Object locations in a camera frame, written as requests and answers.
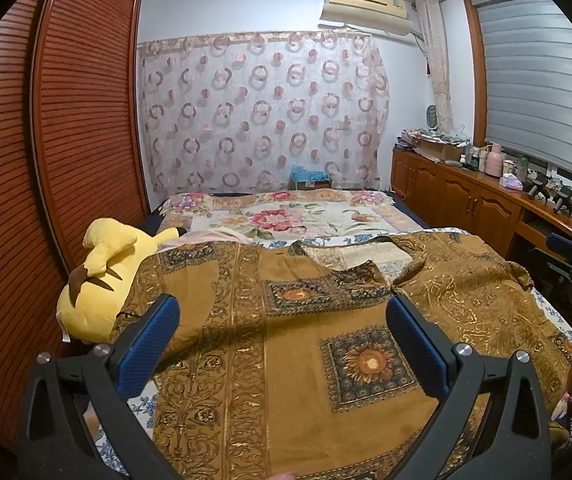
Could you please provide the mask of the pale pink folded cloth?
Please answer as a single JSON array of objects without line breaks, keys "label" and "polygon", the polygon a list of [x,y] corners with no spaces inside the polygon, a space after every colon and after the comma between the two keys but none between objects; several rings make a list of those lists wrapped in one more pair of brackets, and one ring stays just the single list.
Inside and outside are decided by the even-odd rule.
[{"label": "pale pink folded cloth", "polygon": [[167,252],[168,250],[188,245],[204,243],[227,242],[251,245],[252,239],[244,234],[228,228],[213,228],[208,230],[190,231],[172,240],[162,242],[157,252]]}]

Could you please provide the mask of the cardboard box on sideboard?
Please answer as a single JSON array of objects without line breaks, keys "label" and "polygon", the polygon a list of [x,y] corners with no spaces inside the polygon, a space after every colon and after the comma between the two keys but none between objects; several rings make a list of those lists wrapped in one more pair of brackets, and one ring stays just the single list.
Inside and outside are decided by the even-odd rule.
[{"label": "cardboard box on sideboard", "polygon": [[457,144],[430,139],[420,140],[417,149],[421,155],[439,160],[459,160],[464,151],[464,148]]}]

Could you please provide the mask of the grey window roller blind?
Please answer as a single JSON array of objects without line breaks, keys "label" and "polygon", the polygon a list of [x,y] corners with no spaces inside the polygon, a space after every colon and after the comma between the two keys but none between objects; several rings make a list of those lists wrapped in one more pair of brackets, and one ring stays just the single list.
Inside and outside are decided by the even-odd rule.
[{"label": "grey window roller blind", "polygon": [[487,140],[572,173],[572,24],[553,0],[474,0]]}]

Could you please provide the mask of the brown wooden sideboard cabinet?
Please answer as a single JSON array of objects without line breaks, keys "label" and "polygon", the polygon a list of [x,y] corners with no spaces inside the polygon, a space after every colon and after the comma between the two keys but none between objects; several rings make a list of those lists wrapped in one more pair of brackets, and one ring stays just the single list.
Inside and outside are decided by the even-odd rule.
[{"label": "brown wooden sideboard cabinet", "polygon": [[480,172],[437,164],[414,152],[392,150],[390,186],[432,228],[460,228],[481,237],[504,258],[545,248],[548,234],[572,240],[572,216],[552,203],[502,188]]}]

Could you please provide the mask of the pink thermos bottle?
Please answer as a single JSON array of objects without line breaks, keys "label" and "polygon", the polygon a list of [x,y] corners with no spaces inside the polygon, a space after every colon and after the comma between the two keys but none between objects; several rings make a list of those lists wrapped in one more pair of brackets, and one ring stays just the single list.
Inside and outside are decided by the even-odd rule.
[{"label": "pink thermos bottle", "polygon": [[490,150],[486,155],[486,162],[484,163],[484,173],[488,176],[500,178],[503,174],[503,155],[502,146],[493,143]]}]

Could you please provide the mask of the yellow Pikachu plush toy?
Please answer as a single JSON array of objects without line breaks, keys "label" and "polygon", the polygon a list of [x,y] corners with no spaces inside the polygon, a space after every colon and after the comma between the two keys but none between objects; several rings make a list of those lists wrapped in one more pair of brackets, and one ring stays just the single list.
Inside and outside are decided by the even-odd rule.
[{"label": "yellow Pikachu plush toy", "polygon": [[94,220],[82,242],[88,254],[70,272],[57,301],[62,340],[108,341],[142,262],[162,244],[185,233],[186,229],[170,228],[150,236],[115,219]]}]

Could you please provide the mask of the floral cream bed quilt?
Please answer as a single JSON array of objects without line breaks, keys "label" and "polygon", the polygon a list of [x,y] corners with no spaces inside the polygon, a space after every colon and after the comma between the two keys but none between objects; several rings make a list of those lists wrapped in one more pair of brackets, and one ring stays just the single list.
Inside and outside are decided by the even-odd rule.
[{"label": "floral cream bed quilt", "polygon": [[332,188],[242,196],[181,193],[161,205],[160,216],[163,230],[227,228],[269,247],[312,238],[362,242],[382,233],[423,229],[384,192]]}]

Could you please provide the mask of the beige wall air conditioner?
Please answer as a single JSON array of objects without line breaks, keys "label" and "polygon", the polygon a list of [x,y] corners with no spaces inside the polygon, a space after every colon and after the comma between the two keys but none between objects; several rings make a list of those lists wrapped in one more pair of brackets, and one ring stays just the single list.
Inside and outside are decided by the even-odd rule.
[{"label": "beige wall air conditioner", "polygon": [[324,0],[321,18],[399,36],[413,29],[403,0]]}]

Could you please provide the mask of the small purple plush item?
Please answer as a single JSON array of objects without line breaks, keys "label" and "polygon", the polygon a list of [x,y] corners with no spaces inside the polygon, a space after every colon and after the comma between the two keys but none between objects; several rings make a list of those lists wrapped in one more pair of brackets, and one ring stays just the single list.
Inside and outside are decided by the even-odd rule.
[{"label": "small purple plush item", "polygon": [[502,177],[500,177],[499,180],[499,185],[501,185],[502,188],[507,188],[508,190],[517,192],[521,192],[524,188],[524,185],[521,180],[518,179],[516,174],[510,174],[509,172],[502,174]]}]

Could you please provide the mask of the box with blue cloth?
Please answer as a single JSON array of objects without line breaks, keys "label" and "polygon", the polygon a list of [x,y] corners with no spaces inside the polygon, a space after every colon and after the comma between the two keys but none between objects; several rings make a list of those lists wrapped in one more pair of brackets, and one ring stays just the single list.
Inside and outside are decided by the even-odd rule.
[{"label": "box with blue cloth", "polygon": [[300,165],[292,166],[289,173],[288,188],[294,191],[330,188],[332,180],[325,171],[310,170]]}]

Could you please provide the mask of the beige tied side curtain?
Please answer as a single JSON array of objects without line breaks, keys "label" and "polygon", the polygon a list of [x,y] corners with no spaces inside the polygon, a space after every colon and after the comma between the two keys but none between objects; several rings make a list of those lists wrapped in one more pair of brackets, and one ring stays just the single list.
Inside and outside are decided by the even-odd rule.
[{"label": "beige tied side curtain", "polygon": [[441,6],[438,0],[414,0],[414,2],[420,21],[420,31],[424,38],[438,127],[442,133],[450,133],[453,130],[450,70]]}]

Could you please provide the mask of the pink circle patterned curtain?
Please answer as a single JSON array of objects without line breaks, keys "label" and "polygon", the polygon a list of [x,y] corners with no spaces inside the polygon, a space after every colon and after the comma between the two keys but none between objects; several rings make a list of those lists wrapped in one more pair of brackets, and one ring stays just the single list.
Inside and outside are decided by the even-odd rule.
[{"label": "pink circle patterned curtain", "polygon": [[148,189],[258,193],[295,167],[374,188],[389,110],[378,47],[354,30],[236,32],[141,44]]}]

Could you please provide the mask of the red wooden louvered wardrobe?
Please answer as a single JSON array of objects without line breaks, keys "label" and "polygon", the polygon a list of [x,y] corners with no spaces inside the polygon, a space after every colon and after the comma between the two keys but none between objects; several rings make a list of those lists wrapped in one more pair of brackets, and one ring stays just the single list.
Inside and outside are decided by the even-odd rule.
[{"label": "red wooden louvered wardrobe", "polygon": [[0,445],[96,218],[148,215],[135,131],[141,0],[15,0],[0,18]]}]

